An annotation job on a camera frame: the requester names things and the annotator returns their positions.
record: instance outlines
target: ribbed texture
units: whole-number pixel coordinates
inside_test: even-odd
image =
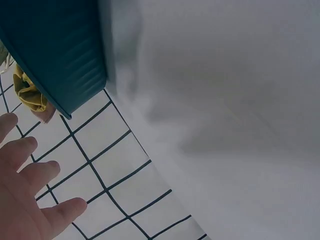
[[[96,0],[2,0],[1,8],[0,39],[67,118],[105,87]]]

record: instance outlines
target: white surface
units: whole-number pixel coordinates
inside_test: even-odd
[[[212,239],[319,238],[319,9],[112,1],[116,86],[107,87]]]
[[[128,130],[124,121],[111,105],[86,125],[82,131],[77,132],[75,137],[83,147],[88,158],[92,159],[97,153],[112,144]]]
[[[8,77],[1,75],[1,83],[12,82]],[[14,109],[19,102],[13,96],[6,98],[10,90],[12,87],[5,92],[4,97]],[[3,95],[0,95],[0,114],[6,112]],[[179,221],[189,215],[187,212],[181,215],[182,206],[174,198],[173,192],[153,204],[164,193],[168,193],[170,187],[149,161],[150,158],[133,133],[128,132],[123,137],[129,129],[104,91],[80,107],[72,115],[71,121],[66,121],[71,131],[77,130],[75,138],[57,112],[48,124],[39,125],[38,119],[23,105],[14,112],[18,115],[18,126],[22,134],[29,132],[28,136],[37,138],[38,148],[33,154],[34,160],[55,160],[60,164],[61,171],[57,178],[35,196],[39,207],[54,206],[56,200],[61,203],[73,197],[84,198],[88,201],[88,208],[75,224],[87,239],[101,240],[108,237],[121,240],[128,236],[132,240],[147,239],[129,219],[117,225],[119,220],[124,220],[126,216],[129,218],[128,215],[133,213],[142,223],[150,221],[154,224],[158,221],[152,218],[163,214],[162,211],[170,214],[169,220],[174,218]],[[15,127],[3,143],[20,137]],[[32,162],[30,157],[22,167]],[[104,193],[110,186],[113,186],[110,190],[112,199]],[[172,224],[163,219],[161,225],[157,226],[159,231]],[[71,225],[56,239],[85,240],[80,231]]]

